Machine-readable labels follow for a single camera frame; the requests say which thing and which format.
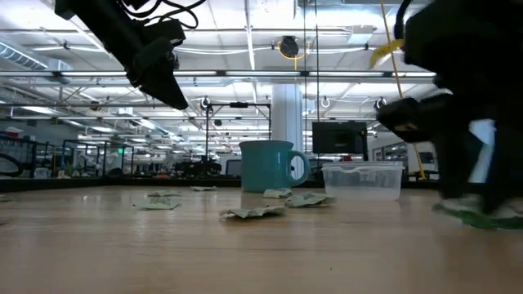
yellow tag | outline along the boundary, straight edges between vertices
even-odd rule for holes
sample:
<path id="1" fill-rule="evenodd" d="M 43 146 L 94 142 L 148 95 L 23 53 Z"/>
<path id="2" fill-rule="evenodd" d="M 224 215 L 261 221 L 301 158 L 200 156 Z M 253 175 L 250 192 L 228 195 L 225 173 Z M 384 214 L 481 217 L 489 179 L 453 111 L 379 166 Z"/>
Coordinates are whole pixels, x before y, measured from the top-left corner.
<path id="1" fill-rule="evenodd" d="M 370 56 L 370 67 L 373 68 L 380 59 L 391 54 L 402 45 L 403 39 L 398 39 L 392 41 L 391 45 L 380 46 L 378 49 L 374 50 L 373 55 Z"/>

clear plastic container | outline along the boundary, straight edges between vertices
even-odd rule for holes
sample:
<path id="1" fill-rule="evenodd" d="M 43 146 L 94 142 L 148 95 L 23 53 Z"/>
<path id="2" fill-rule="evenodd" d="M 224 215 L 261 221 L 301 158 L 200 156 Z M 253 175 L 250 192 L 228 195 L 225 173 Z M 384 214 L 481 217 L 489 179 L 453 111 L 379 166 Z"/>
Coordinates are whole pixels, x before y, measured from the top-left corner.
<path id="1" fill-rule="evenodd" d="M 396 200 L 401 193 L 402 162 L 325 163 L 325 191 L 341 199 Z"/>

teal mug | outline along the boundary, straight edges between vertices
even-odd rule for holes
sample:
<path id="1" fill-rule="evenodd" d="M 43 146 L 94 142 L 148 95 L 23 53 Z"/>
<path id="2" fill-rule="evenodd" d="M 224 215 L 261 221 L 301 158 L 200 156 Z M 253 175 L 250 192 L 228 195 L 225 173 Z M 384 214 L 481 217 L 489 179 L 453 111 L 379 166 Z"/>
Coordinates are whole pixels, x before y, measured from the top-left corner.
<path id="1" fill-rule="evenodd" d="M 310 174 L 305 154 L 292 150 L 293 143 L 279 140 L 259 140 L 239 143 L 242 150 L 242 190 L 263 193 L 266 189 L 281 189 L 300 185 Z M 303 176 L 294 179 L 291 161 L 303 159 Z"/>

wooden table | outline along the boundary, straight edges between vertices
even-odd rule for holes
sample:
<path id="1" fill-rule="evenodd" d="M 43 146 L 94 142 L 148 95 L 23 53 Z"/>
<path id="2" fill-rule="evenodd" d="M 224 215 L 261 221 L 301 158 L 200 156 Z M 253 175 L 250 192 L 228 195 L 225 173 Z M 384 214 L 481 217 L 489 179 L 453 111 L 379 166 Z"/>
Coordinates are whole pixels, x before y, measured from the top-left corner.
<path id="1" fill-rule="evenodd" d="M 185 190 L 137 211 L 155 187 L 10 194 L 0 203 L 1 293 L 521 293 L 523 234 L 431 212 L 433 191 L 339 201 L 258 220 L 223 208 L 279 200 Z"/>

support column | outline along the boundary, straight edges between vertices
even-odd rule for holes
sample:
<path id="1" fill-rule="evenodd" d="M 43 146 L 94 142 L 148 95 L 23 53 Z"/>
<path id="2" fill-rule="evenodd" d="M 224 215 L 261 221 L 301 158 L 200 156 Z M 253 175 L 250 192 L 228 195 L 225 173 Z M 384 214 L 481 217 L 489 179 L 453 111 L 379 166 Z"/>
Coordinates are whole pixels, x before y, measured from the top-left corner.
<path id="1" fill-rule="evenodd" d="M 284 140 L 294 144 L 293 149 L 303 152 L 303 98 L 299 84 L 275 84 L 272 86 L 272 140 Z M 303 161 L 295 158 L 293 177 L 303 175 Z"/>

